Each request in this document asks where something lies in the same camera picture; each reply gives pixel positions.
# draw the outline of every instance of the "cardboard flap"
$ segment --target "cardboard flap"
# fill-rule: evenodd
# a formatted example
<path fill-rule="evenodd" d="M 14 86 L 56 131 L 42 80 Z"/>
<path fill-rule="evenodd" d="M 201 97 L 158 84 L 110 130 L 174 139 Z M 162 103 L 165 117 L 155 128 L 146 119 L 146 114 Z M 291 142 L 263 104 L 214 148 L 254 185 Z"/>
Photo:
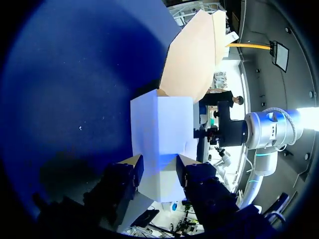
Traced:
<path fill-rule="evenodd" d="M 225 31 L 224 12 L 211 16 L 200 10 L 170 44 L 159 89 L 168 96 L 192 97 L 193 102 L 202 99 L 212 83 L 216 61 L 223 57 Z"/>
<path fill-rule="evenodd" d="M 215 65 L 218 65 L 224 57 L 226 43 L 226 13 L 217 11 L 211 15 L 215 31 Z"/>

